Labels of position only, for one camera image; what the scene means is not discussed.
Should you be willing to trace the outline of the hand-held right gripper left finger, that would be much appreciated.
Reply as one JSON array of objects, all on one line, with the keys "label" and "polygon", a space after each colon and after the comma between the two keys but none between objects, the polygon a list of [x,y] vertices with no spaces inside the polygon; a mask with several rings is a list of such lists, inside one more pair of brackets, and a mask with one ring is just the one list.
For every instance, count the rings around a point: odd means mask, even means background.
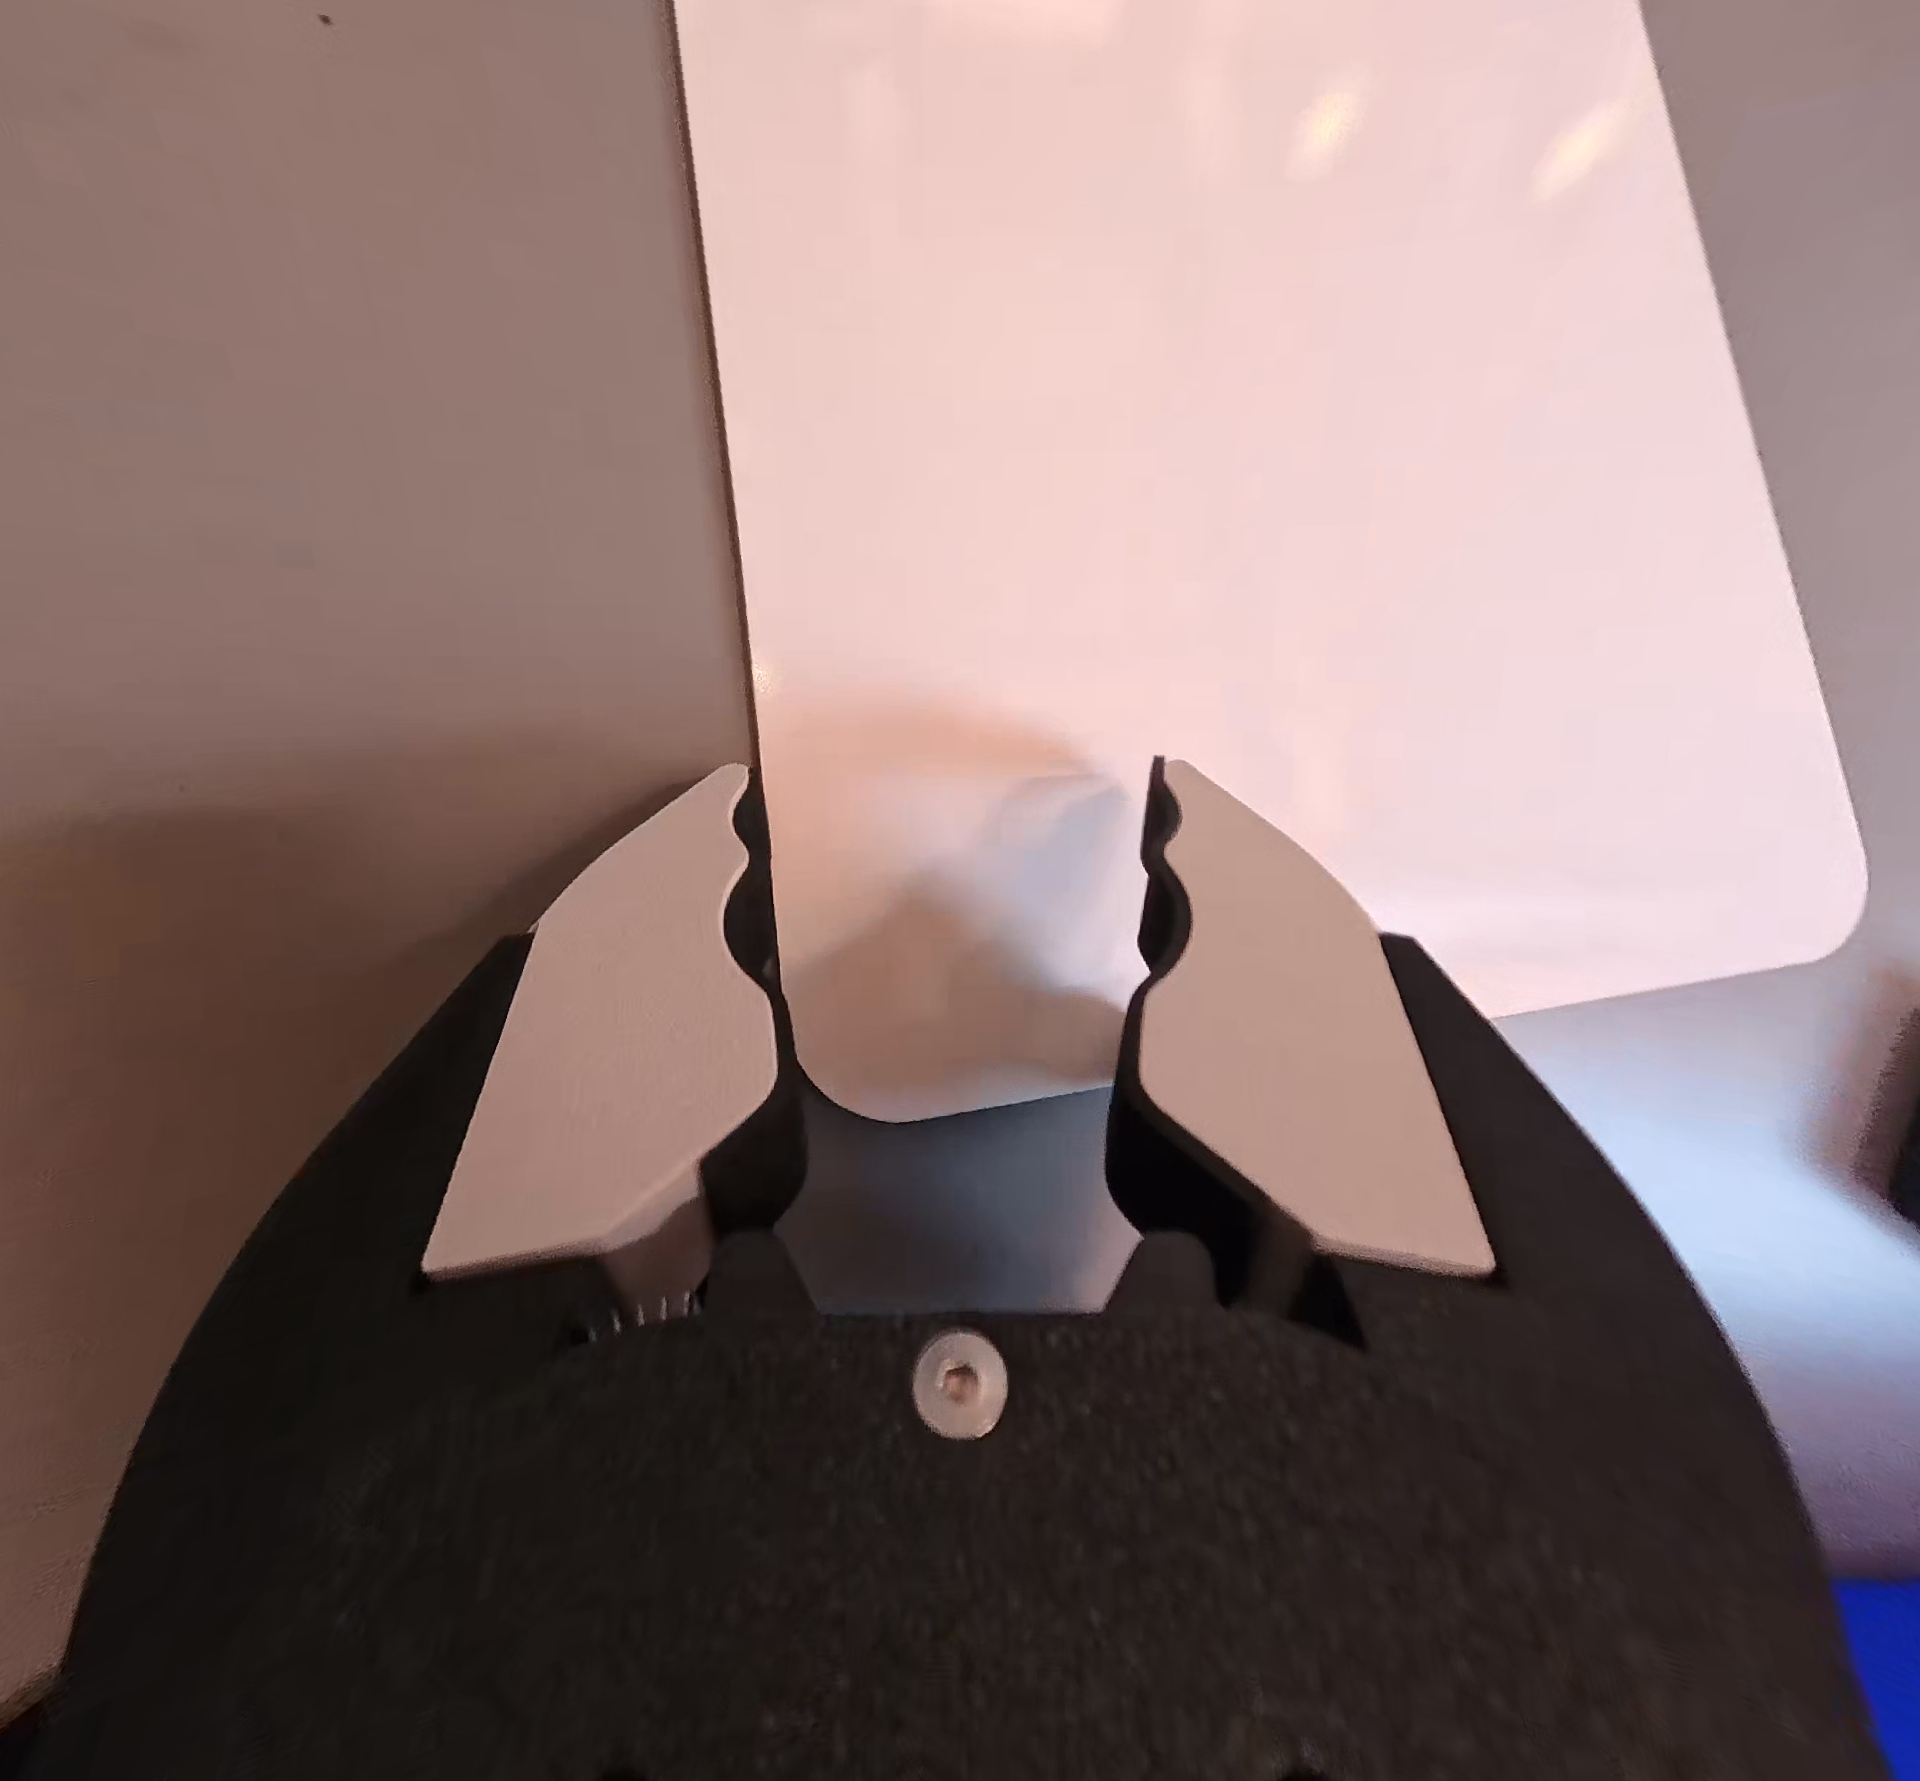
[{"label": "hand-held right gripper left finger", "polygon": [[803,1176],[764,796],[725,764],[540,913],[419,1269],[584,1263],[634,1315],[689,1315]]}]

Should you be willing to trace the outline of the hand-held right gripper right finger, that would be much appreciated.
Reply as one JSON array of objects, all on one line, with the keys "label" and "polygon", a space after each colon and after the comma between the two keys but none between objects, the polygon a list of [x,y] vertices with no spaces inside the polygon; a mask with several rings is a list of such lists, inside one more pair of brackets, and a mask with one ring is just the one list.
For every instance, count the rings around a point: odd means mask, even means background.
[{"label": "hand-held right gripper right finger", "polygon": [[1383,936],[1188,761],[1152,764],[1107,1113],[1111,1309],[1340,1309],[1340,1263],[1489,1282],[1495,1243]]}]

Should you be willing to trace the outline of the blue plastic bin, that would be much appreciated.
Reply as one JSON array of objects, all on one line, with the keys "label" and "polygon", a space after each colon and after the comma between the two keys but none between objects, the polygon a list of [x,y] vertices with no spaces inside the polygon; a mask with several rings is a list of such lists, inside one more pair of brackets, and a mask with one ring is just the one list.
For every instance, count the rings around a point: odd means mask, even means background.
[{"label": "blue plastic bin", "polygon": [[1834,1597],[1885,1763],[1918,1778],[1918,1578],[1840,1578]]}]

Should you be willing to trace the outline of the small white whiteboard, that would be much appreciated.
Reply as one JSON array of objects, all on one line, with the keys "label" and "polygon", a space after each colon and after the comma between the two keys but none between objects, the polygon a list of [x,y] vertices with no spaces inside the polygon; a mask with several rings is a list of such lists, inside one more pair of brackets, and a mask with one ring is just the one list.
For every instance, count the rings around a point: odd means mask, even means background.
[{"label": "small white whiteboard", "polygon": [[1639,0],[675,0],[785,995],[1094,1088],[1158,754],[1493,1017],[1866,849]]}]

